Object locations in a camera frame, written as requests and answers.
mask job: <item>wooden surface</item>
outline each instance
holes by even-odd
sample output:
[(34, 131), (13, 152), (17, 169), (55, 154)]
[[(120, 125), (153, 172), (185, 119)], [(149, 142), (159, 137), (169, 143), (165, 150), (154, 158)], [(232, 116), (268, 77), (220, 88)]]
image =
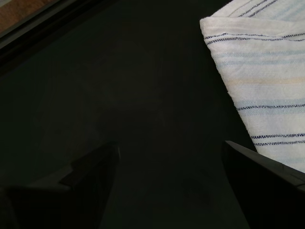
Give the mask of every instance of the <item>wooden surface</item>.
[(11, 0), (0, 7), (0, 33), (55, 0)]

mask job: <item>white towel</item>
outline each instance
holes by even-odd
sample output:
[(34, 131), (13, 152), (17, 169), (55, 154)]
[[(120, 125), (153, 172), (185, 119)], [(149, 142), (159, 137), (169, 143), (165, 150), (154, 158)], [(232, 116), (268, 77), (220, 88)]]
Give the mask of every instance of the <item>white towel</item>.
[(233, 0), (200, 26), (258, 153), (305, 172), (305, 0)]

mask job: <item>towel fold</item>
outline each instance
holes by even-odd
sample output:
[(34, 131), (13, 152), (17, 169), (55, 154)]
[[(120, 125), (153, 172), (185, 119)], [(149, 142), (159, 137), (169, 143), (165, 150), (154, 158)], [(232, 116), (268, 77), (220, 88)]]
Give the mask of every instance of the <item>towel fold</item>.
[(233, 0), (200, 26), (258, 153), (305, 172), (305, 1)]

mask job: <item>black floor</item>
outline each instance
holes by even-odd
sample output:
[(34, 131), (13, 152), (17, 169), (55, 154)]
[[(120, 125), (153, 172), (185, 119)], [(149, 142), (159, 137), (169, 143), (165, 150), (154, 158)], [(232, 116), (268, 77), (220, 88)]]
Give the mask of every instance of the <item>black floor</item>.
[(3, 66), (0, 182), (28, 184), (116, 140), (103, 228), (248, 228), (220, 147), (254, 147), (199, 27), (227, 2), (119, 0)]

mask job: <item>black object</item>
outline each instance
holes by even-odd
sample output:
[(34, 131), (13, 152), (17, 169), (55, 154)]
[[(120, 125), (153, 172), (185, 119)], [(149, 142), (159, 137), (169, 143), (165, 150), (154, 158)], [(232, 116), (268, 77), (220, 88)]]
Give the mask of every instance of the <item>black object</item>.
[(72, 163), (61, 188), (3, 188), (1, 229), (98, 228), (119, 158), (118, 146), (107, 144)]
[(251, 229), (303, 227), (304, 173), (234, 142), (224, 142), (222, 159)]

